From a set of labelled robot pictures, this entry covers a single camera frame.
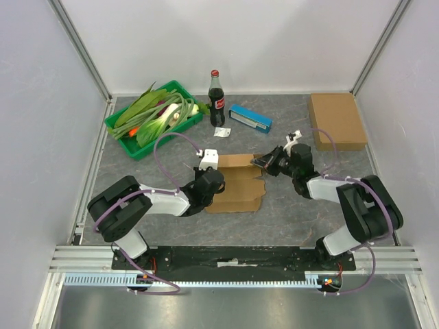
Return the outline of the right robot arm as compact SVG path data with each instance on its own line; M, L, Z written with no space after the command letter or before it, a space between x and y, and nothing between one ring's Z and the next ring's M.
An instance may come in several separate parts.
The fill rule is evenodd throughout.
M275 147L251 163L271 176L292 179L298 195L339 204L345 224L316 242L315 264L324 270L339 261L339 255L369 242L384 239L403 226L403 215L376 175L364 178L334 178L316 171L310 146Z

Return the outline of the small cardboard box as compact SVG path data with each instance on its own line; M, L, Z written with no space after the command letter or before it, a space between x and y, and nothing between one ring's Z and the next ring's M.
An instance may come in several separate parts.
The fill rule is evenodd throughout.
M216 194L213 203L205 208L211 214L256 212L265 195L262 169L253 165L255 154L220 155L218 170L225 179L225 189Z

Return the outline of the large cardboard box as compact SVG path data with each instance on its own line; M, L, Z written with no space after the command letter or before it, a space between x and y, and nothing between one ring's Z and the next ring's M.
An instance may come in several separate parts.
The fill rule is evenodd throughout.
M361 151L367 137L350 93L312 93L308 102L313 137L318 151Z

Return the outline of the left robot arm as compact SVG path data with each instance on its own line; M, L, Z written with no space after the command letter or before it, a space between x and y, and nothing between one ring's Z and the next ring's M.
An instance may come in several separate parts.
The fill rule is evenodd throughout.
M213 203L213 197L224 191L223 174L209 167L196 170L195 180L179 191L163 190L139 184L127 175L92 198L87 209L97 230L106 242L115 243L126 254L135 269L145 269L150 263L149 246L137 223L144 215L190 217Z

